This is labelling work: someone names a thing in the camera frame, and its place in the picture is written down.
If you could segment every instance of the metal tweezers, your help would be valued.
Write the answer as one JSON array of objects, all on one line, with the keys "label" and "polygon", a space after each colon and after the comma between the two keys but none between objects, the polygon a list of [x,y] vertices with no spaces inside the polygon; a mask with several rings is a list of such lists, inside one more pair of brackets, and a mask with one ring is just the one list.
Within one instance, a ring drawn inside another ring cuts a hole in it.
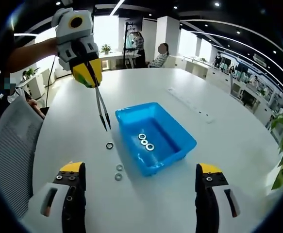
[{"label": "metal tweezers", "polygon": [[95,85],[96,85],[96,87],[95,87],[96,100],[97,100],[97,107],[98,107],[98,111],[99,111],[99,116],[100,116],[101,122],[102,122],[102,124],[103,124],[105,130],[108,131],[108,130],[107,130],[107,127],[106,127],[106,123],[105,123],[105,121],[104,121],[104,119],[103,119],[103,116],[102,116],[100,101],[101,101],[101,104],[102,104],[102,107],[103,107],[103,111],[104,111],[104,114],[105,114],[105,116],[106,116],[106,119],[107,119],[109,128],[111,129],[110,119],[109,119],[109,115],[108,115],[108,112],[107,112],[107,109],[106,109],[106,105],[104,104],[103,99],[102,99],[102,96],[101,96],[100,91],[99,91],[99,89],[98,89],[98,80],[97,80],[96,75],[95,75],[95,73],[94,73],[94,71],[93,71],[93,68],[92,68],[92,66],[90,65],[89,62],[86,63],[86,67],[87,67],[89,73],[91,74],[91,76],[92,76],[92,78],[93,78],[93,80],[94,80],[94,83],[95,83]]}]

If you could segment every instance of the ceiling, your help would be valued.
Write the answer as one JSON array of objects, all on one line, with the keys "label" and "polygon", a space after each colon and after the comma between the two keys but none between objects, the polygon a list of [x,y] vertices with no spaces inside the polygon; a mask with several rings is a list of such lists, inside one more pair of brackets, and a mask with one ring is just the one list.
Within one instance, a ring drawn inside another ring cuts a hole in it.
[{"label": "ceiling", "polygon": [[[26,32],[33,25],[51,17],[58,8],[62,7],[62,5],[57,6],[55,4],[56,2],[57,0],[29,0],[29,4],[25,7],[26,10],[18,17],[18,24],[15,31],[17,33]],[[118,0],[75,0],[72,6],[75,9],[87,8],[91,10],[92,6],[96,5],[97,9],[94,10],[94,15],[98,16],[110,14],[114,4],[117,4],[117,2]],[[117,14],[120,17],[140,15],[157,19],[168,15],[179,20],[198,19],[199,21],[182,22],[181,28],[188,31],[196,31],[196,28],[198,28],[199,31],[231,38],[255,48],[273,60],[280,68],[252,48],[229,39],[211,36],[226,49],[233,50],[250,59],[252,59],[254,53],[265,58],[267,67],[269,67],[267,69],[283,84],[283,71],[281,70],[283,69],[283,52],[281,51],[283,50],[283,27],[280,25],[280,22],[275,20],[274,10],[276,8],[274,8],[272,0],[125,0],[122,8],[117,11]],[[239,25],[243,28],[223,24],[222,22]],[[31,32],[39,33],[49,27],[50,20],[46,20]],[[247,29],[268,38],[273,44]],[[198,34],[198,36],[207,39],[207,41],[210,39],[208,36],[202,34]],[[212,39],[210,42],[215,45],[217,44]],[[268,75],[268,77],[276,84],[279,84],[272,76]]]}]

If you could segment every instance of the white round table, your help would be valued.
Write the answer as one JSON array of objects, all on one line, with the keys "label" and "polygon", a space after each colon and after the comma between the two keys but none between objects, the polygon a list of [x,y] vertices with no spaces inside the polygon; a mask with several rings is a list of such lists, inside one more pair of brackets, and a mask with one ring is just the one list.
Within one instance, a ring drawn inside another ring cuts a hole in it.
[{"label": "white round table", "polygon": [[[214,118],[207,124],[167,92],[170,87]],[[230,184],[255,198],[265,176],[279,161],[277,144],[267,129],[240,103],[205,80],[180,69],[145,68],[103,73],[100,92],[112,130],[98,114],[95,91],[75,80],[57,93],[44,120],[33,165],[33,191],[52,182],[70,161],[86,166],[86,229],[95,233],[192,233],[196,227],[197,163],[223,170]],[[129,156],[115,111],[158,102],[197,141],[181,161],[143,177]],[[106,143],[113,142],[112,150]],[[115,181],[116,165],[124,165]]]}]

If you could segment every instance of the mesh chair back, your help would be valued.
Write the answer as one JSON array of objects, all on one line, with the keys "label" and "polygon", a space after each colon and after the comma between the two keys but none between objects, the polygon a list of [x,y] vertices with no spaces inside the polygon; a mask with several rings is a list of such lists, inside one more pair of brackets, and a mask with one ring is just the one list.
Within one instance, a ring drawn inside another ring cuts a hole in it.
[{"label": "mesh chair back", "polygon": [[0,118],[0,191],[18,218],[33,195],[33,159],[42,122],[22,96]]}]

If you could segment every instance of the blue tray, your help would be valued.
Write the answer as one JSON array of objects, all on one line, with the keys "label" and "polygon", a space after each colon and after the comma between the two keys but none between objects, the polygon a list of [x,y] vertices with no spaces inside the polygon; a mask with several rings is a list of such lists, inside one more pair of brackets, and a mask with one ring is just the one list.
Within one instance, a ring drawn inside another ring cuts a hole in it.
[{"label": "blue tray", "polygon": [[[122,137],[144,176],[183,159],[196,140],[158,103],[116,110]],[[144,133],[155,148],[147,151],[138,135]]]}]

